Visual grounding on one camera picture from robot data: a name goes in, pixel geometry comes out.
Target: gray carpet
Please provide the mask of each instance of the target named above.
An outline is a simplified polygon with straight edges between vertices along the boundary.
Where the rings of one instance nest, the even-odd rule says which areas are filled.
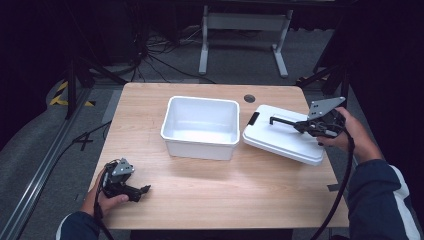
[[[320,54],[332,31],[290,31],[283,47],[283,58],[289,72],[287,79],[279,76],[275,60],[270,51],[273,33],[216,32],[212,34],[208,70],[205,76],[197,74],[201,39],[194,38],[191,44],[181,46],[169,53],[153,55],[172,65],[183,74],[152,58],[147,58],[139,71],[121,77],[136,82],[200,82],[212,80],[223,84],[252,85],[293,85],[299,77],[312,75]],[[325,97],[314,89],[313,84],[304,89],[308,102]],[[62,149],[84,132],[91,131],[109,121],[114,113],[121,86],[108,79],[97,79],[89,96],[95,101],[93,107],[83,107],[66,136]],[[46,96],[49,102],[56,92],[55,86]],[[348,100],[349,110],[366,125],[360,106],[351,91]],[[26,185],[34,175],[51,146],[58,129],[64,121],[66,106],[49,106],[48,110],[28,123],[19,131],[0,153],[0,229],[5,226]],[[78,210],[88,190],[94,168],[101,153],[107,127],[90,134],[92,143],[72,145],[60,158],[45,185],[20,239],[52,239],[60,221],[69,213]],[[327,149],[337,178],[342,178],[346,155],[337,149]],[[315,229],[296,229],[293,239],[309,239]],[[332,229],[333,234],[348,236],[346,228]],[[128,231],[112,231],[116,239],[128,239]],[[328,239],[329,230],[319,239]]]

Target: white plastic bin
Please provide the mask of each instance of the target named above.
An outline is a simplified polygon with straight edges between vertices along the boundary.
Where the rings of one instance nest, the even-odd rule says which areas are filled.
[[[174,96],[161,129],[171,156],[230,160],[240,140],[239,104]]]

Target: yellow tape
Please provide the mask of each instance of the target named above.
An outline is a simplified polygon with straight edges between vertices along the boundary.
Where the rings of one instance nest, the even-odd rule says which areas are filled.
[[[68,81],[66,81],[66,79],[64,79],[62,84],[60,84],[59,88],[57,89],[53,99],[50,101],[50,105],[63,105],[63,106],[68,105],[67,100],[60,100],[60,96],[65,91],[66,87],[68,87]],[[96,101],[87,101],[84,104],[84,106],[94,107],[94,106],[96,106]]]

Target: black cable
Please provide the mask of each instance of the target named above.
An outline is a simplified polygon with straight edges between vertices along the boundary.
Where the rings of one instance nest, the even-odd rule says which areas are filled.
[[[107,227],[105,226],[105,224],[102,221],[103,218],[103,211],[102,208],[99,204],[99,194],[100,192],[103,191],[103,181],[105,179],[106,176],[106,169],[104,170],[104,172],[102,173],[101,177],[100,177],[100,181],[99,181],[99,185],[97,186],[97,190],[96,190],[96,197],[94,199],[94,219],[96,220],[97,225],[102,229],[103,233],[106,235],[107,239],[109,240],[114,240],[112,234],[109,232],[109,230],[107,229]]]
[[[158,71],[158,70],[156,70],[156,68],[151,64],[151,63],[149,63],[148,61],[146,61],[146,60],[144,60],[147,64],[149,64],[150,65],[150,67],[153,69],[153,70],[155,70],[155,72],[157,72],[161,77],[162,77],[162,79],[165,81],[165,82],[167,82],[167,83],[170,83],[168,80],[166,80],[165,79],[165,77]]]
[[[348,146],[349,156],[348,156],[345,175],[343,177],[342,183],[340,184],[340,188],[339,188],[339,191],[337,193],[336,199],[334,200],[333,206],[331,207],[331,210],[327,215],[327,218],[324,220],[321,227],[318,228],[318,230],[312,236],[311,240],[316,240],[321,235],[321,233],[325,230],[325,228],[327,227],[328,223],[330,222],[331,218],[333,217],[334,213],[336,212],[337,206],[339,205],[340,200],[343,197],[344,190],[346,189],[347,182],[349,181],[350,172],[352,170],[353,150],[355,149],[355,141],[353,140],[352,136],[350,135],[350,133],[347,131],[346,128],[343,129],[343,132],[346,133],[347,139],[349,141],[349,146]]]
[[[149,54],[149,57],[150,57],[150,58],[154,58],[154,59],[156,59],[156,60],[157,60],[157,61],[159,61],[160,63],[162,63],[162,64],[164,64],[164,65],[166,65],[166,66],[168,66],[168,67],[170,67],[170,68],[174,69],[175,71],[177,71],[177,72],[179,72],[179,73],[182,73],[182,74],[187,75],[187,76],[190,76],[190,77],[201,78],[201,79],[207,80],[207,81],[209,81],[209,82],[211,82],[211,83],[213,83],[213,84],[216,84],[216,82],[215,82],[215,81],[210,80],[209,78],[205,78],[205,77],[201,77],[201,76],[196,76],[196,75],[193,75],[193,74],[190,74],[190,73],[183,72],[183,71],[181,71],[181,70],[177,69],[176,67],[173,67],[173,66],[169,65],[168,63],[166,63],[166,62],[164,62],[164,61],[160,60],[159,58],[154,57],[154,56],[152,56],[152,55],[150,55],[150,54]]]

